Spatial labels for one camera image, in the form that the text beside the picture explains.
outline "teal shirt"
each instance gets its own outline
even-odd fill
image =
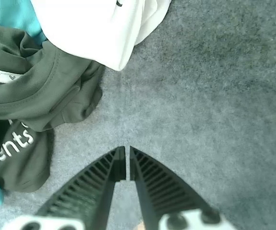
[[[25,30],[40,45],[46,40],[30,0],[0,0],[0,25]]]

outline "ribbed surface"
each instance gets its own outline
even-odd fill
[[[90,216],[96,211],[116,151],[105,154],[80,171],[39,211],[38,215],[70,217]]]
[[[161,164],[136,149],[134,154],[142,173],[141,179],[144,180],[158,217],[166,213],[197,208],[194,198],[173,179],[171,173],[161,167]]]

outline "gray carpet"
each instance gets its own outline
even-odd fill
[[[239,230],[276,230],[276,0],[173,0],[164,22],[107,70],[84,122],[55,130],[51,177],[9,193],[4,222],[34,213],[119,145],[167,165]],[[108,230],[141,221],[135,185],[116,186]]]

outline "carpet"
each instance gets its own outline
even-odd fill
[[[120,145],[161,161],[239,230],[276,229],[276,0],[173,0],[101,86],[90,117],[55,129],[44,186],[6,194],[0,229]],[[141,220],[134,183],[117,184],[107,229]]]

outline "white cloth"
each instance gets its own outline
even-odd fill
[[[47,39],[116,71],[165,17],[170,0],[31,0]]]

